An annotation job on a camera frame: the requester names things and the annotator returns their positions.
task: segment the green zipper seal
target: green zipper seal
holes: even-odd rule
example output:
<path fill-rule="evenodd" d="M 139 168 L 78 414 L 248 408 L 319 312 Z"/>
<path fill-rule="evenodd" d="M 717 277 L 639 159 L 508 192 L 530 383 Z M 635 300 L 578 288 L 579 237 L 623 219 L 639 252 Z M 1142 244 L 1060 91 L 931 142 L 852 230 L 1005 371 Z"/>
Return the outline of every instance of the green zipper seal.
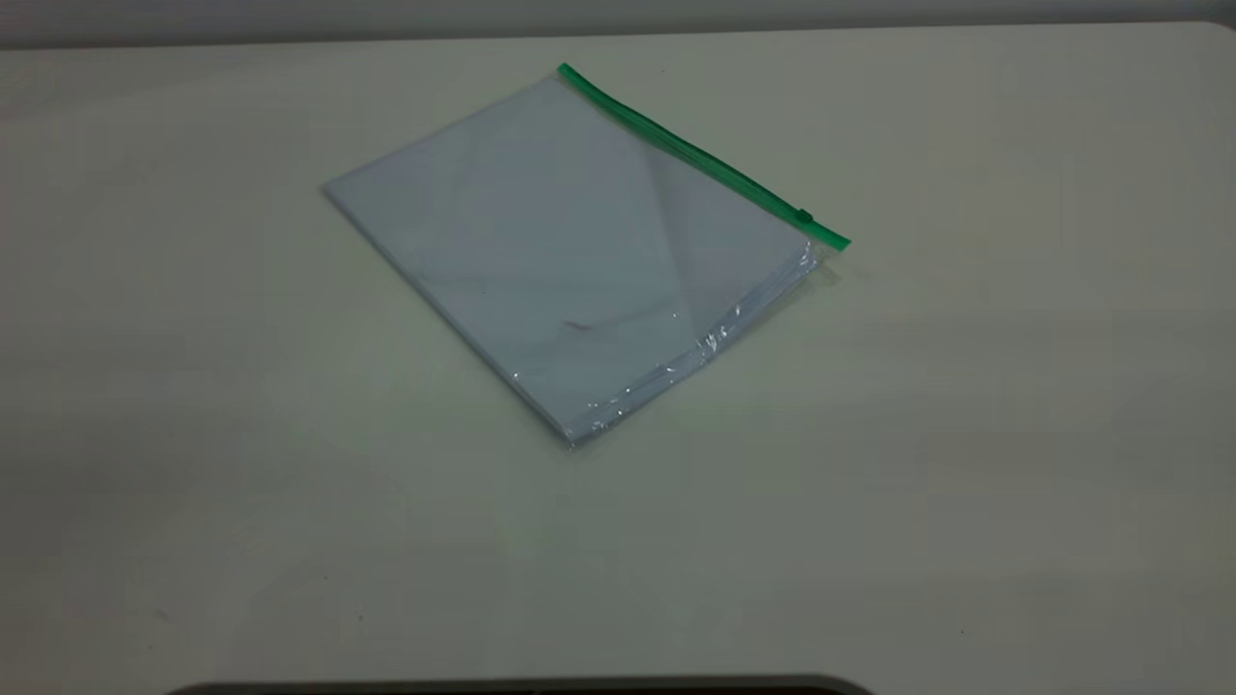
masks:
<path fill-rule="evenodd" d="M 844 251 L 845 247 L 850 245 L 849 239 L 845 239 L 827 226 L 817 223 L 807 210 L 795 208 L 794 205 L 786 203 L 775 193 L 755 183 L 734 167 L 722 162 L 717 157 L 713 157 L 695 145 L 691 145 L 686 140 L 682 140 L 661 127 L 659 124 L 653 121 L 653 119 L 606 94 L 598 89 L 597 85 L 583 79 L 583 75 L 575 72 L 575 68 L 571 66 L 562 63 L 557 67 L 557 72 L 571 84 L 571 87 L 580 90 L 580 93 L 583 94 L 588 101 L 592 101 L 592 104 L 598 109 L 609 114 L 620 124 L 634 131 L 635 135 L 643 137 L 660 150 L 674 155 L 718 182 L 728 185 L 734 190 L 734 193 L 738 193 L 751 203 L 755 203 L 760 208 L 764 208 L 769 213 L 790 223 L 803 234 L 832 246 L 837 251 Z"/>

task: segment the white wall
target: white wall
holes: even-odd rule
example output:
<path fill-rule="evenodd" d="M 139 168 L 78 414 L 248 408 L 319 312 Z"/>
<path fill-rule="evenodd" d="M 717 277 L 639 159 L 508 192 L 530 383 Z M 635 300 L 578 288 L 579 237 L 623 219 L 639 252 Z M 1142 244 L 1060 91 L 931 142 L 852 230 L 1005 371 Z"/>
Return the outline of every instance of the white wall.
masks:
<path fill-rule="evenodd" d="M 1231 17 L 1236 0 L 4 0 L 0 47 Z"/>

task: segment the clear plastic bag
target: clear plastic bag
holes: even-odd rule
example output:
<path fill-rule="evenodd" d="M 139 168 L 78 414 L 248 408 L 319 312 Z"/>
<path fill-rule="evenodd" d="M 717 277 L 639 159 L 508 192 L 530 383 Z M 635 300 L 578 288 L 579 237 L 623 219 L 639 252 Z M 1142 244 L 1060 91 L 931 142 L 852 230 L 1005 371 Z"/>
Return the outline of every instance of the clear plastic bag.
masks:
<path fill-rule="evenodd" d="M 706 365 L 829 247 L 570 82 L 545 79 L 325 192 L 575 443 Z"/>

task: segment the white table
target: white table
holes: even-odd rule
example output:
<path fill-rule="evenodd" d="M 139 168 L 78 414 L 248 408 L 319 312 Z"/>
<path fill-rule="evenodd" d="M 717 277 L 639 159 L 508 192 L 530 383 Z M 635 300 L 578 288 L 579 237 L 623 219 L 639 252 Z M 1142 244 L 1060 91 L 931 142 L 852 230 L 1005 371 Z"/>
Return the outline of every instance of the white table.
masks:
<path fill-rule="evenodd" d="M 318 189 L 561 61 L 855 240 L 576 451 Z M 1236 688 L 1229 30 L 20 52 L 0 84 L 4 693 Z"/>

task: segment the table surface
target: table surface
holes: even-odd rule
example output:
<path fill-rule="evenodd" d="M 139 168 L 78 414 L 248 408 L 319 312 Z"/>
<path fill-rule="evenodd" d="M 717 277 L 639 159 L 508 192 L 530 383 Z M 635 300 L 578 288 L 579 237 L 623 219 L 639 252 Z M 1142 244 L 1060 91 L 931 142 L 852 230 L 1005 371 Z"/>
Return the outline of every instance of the table surface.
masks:
<path fill-rule="evenodd" d="M 855 240 L 575 451 L 319 192 L 562 61 Z M 0 80 L 5 693 L 1236 688 L 1229 30 L 10 52 Z"/>

